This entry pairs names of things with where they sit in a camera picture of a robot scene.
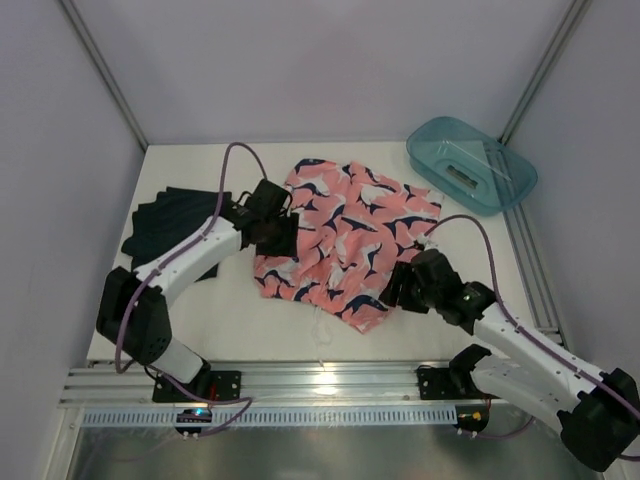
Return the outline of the pink patterned shorts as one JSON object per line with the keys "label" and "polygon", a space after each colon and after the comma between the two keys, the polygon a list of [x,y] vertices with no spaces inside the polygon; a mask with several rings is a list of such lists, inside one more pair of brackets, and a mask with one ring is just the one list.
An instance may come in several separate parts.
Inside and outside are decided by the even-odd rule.
{"label": "pink patterned shorts", "polygon": [[395,264],[429,245],[443,194],[315,158],[300,160],[284,186],[299,216],[297,254],[255,257],[261,296],[312,305],[360,333],[381,324],[390,308],[379,297]]}

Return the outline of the navy blue shorts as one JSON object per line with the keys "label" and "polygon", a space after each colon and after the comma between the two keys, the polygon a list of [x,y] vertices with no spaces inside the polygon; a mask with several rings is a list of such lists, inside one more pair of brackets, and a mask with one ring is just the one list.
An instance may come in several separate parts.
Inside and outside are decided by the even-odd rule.
{"label": "navy blue shorts", "polygon": [[196,231],[213,232],[211,218],[216,192],[168,186],[150,203],[141,203],[131,216],[132,234],[121,247],[131,258],[131,270],[172,250]]}

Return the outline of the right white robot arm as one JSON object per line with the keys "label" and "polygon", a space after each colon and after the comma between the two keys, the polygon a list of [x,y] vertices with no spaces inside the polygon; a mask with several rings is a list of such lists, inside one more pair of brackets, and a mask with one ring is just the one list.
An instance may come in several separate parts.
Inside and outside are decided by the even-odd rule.
{"label": "right white robot arm", "polygon": [[606,471],[639,436],[639,391],[620,368],[606,372],[525,328],[497,292],[464,282],[436,249],[397,263],[383,303],[435,311],[474,338],[449,363],[462,392],[506,400],[555,431],[584,466]]}

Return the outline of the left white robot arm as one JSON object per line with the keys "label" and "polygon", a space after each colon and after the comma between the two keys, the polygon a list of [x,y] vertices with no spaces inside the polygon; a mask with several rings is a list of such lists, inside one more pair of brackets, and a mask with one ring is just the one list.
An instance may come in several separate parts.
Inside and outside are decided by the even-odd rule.
{"label": "left white robot arm", "polygon": [[298,215],[292,194],[263,179],[238,202],[219,200],[214,213],[186,239],[132,270],[118,267],[106,277],[97,332],[121,356],[151,367],[182,385],[205,373],[207,362],[173,337],[169,309],[211,267],[253,245],[270,257],[297,255]]}

